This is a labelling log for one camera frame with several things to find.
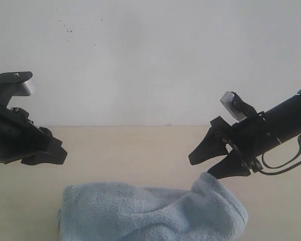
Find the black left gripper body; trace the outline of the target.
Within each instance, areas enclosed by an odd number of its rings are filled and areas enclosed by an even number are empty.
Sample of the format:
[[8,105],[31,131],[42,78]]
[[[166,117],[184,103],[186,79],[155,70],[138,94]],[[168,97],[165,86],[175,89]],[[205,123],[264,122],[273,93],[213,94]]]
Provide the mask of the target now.
[[22,108],[8,108],[13,96],[30,96],[32,84],[0,83],[0,163],[21,161],[38,165],[44,161],[44,128],[34,125]]

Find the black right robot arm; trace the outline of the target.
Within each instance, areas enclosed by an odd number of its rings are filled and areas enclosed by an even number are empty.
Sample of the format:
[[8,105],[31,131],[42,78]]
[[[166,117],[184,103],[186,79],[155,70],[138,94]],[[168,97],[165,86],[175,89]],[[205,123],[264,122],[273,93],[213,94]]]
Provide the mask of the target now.
[[[221,116],[213,119],[204,139],[188,155],[191,165],[224,156],[208,170],[216,179],[256,172],[275,176],[301,165],[295,161],[301,155],[301,90],[266,112],[257,112],[233,91],[225,92],[220,101],[237,122],[230,125]],[[297,138],[299,150],[291,160],[277,167],[258,160],[293,138]]]

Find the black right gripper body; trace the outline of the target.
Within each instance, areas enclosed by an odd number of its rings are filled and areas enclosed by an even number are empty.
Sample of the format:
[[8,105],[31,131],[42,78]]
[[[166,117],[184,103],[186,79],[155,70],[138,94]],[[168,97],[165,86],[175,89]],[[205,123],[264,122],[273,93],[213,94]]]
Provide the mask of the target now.
[[248,117],[232,126],[219,116],[211,121],[211,127],[237,153],[242,165],[249,171],[256,173],[263,169],[256,157],[258,135],[265,127],[262,114]]

